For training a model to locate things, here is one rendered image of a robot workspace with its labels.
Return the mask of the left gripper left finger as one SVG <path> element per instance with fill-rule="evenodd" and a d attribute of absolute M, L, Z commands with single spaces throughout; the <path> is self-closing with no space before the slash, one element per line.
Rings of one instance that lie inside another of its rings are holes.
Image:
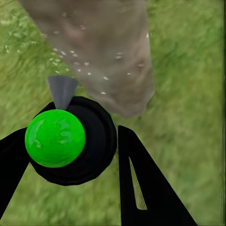
<path fill-rule="evenodd" d="M 26 128 L 0 140 L 0 219 L 29 164 L 24 137 Z"/>

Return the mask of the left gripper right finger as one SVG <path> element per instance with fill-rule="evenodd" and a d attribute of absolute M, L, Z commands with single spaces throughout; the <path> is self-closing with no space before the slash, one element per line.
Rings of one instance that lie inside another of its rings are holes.
<path fill-rule="evenodd" d="M 17 2 L 20 5 L 20 0 Z M 54 48 L 47 38 L 45 40 Z M 58 51 L 54 52 L 53 56 L 59 57 Z M 151 45 L 150 57 L 153 72 Z M 63 57 L 59 57 L 59 59 L 61 58 L 64 60 Z M 63 62 L 65 63 L 65 61 Z M 154 76 L 155 74 L 153 74 L 153 80 Z M 93 100 L 90 97 L 90 90 L 85 90 L 85 92 L 88 98 Z M 146 112 L 150 101 L 151 99 L 146 103 L 143 112 Z M 121 113 L 114 114 L 123 117 Z M 118 127 L 118 130 L 121 226 L 197 226 L 137 135 L 130 128 L 122 125 Z M 134 166 L 147 210 L 137 208 L 129 157 Z"/>

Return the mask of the pesticide atomizer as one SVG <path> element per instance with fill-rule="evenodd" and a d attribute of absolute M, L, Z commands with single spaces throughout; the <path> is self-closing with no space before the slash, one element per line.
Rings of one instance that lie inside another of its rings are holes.
<path fill-rule="evenodd" d="M 30 122 L 24 137 L 31 165 L 48 182 L 79 186 L 96 179 L 114 161 L 118 130 L 98 102 L 73 96 L 79 81 L 47 78 L 53 102 Z"/>

